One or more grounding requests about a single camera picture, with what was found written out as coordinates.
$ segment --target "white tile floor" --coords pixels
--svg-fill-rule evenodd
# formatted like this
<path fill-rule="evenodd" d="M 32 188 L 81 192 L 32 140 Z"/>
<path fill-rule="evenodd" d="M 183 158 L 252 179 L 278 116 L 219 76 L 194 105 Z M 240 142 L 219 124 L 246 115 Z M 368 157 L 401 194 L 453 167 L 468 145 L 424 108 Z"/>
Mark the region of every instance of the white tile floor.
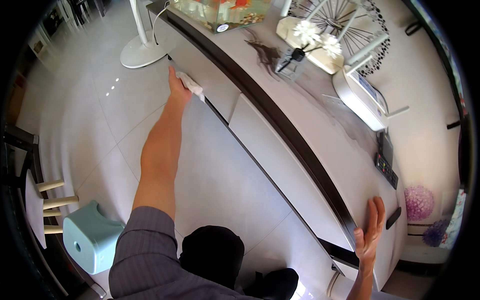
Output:
<path fill-rule="evenodd" d="M 121 49 L 137 35 L 128 1 L 113 1 L 106 17 L 93 17 L 85 29 L 64 26 L 54 36 L 45 65 L 38 63 L 28 76 L 17 126 L 39 135 L 45 180 L 66 182 L 50 196 L 79 196 L 64 214 L 95 199 L 105 216 L 127 222 L 141 150 L 169 94 L 168 60 L 136 70 L 120 64 Z M 182 131 L 175 181 L 178 253 L 183 237 L 196 228 L 225 226 L 245 244 L 239 284 L 251 283 L 254 271 L 288 266 L 300 275 L 294 299 L 325 299 L 333 275 L 329 257 L 197 98 L 187 106 Z M 92 278 L 108 290 L 108 271 Z"/>

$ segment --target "purple flower painting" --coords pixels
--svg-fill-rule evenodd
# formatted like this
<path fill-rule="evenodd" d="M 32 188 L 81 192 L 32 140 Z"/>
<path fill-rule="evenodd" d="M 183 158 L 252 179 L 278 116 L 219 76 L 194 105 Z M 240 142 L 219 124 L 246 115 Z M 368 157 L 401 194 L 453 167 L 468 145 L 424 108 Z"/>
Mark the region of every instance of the purple flower painting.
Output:
<path fill-rule="evenodd" d="M 428 218 L 435 207 L 432 191 L 421 185 L 406 188 L 405 201 L 409 221 L 421 221 Z"/>
<path fill-rule="evenodd" d="M 433 223 L 433 225 L 428 227 L 427 230 L 425 230 L 425 232 L 423 233 L 423 242 L 430 247 L 440 246 L 440 242 L 444 237 L 448 223 L 448 220 L 440 220 Z"/>

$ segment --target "white cloth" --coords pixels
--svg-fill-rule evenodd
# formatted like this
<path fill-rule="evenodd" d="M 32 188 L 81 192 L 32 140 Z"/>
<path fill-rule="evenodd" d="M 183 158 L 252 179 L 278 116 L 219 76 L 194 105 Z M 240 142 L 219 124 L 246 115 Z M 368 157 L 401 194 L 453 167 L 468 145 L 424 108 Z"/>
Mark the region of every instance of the white cloth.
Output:
<path fill-rule="evenodd" d="M 181 79 L 181 81 L 183 82 L 183 86 L 188 88 L 192 92 L 192 94 L 197 95 L 200 100 L 205 103 L 205 96 L 203 94 L 204 89 L 199 86 L 198 83 L 193 81 L 193 79 L 184 72 L 176 72 L 175 74 L 178 78 Z"/>

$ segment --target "glass perfume bottle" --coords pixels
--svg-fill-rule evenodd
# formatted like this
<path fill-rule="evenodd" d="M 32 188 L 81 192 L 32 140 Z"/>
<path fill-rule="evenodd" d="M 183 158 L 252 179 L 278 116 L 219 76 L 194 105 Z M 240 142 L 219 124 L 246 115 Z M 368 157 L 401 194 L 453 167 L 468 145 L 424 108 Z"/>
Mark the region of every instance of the glass perfume bottle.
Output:
<path fill-rule="evenodd" d="M 303 72 L 305 65 L 305 52 L 303 49 L 289 48 L 279 59 L 275 72 L 295 81 Z"/>

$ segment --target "black shoe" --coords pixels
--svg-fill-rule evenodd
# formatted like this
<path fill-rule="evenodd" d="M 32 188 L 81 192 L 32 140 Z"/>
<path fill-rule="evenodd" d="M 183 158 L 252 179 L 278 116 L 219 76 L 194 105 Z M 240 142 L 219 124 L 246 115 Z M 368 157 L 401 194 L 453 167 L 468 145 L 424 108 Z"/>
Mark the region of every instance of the black shoe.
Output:
<path fill-rule="evenodd" d="M 255 272 L 255 282 L 243 290 L 245 295 L 265 300 L 289 300 L 292 298 L 299 276 L 294 269 L 286 268 L 263 274 Z"/>

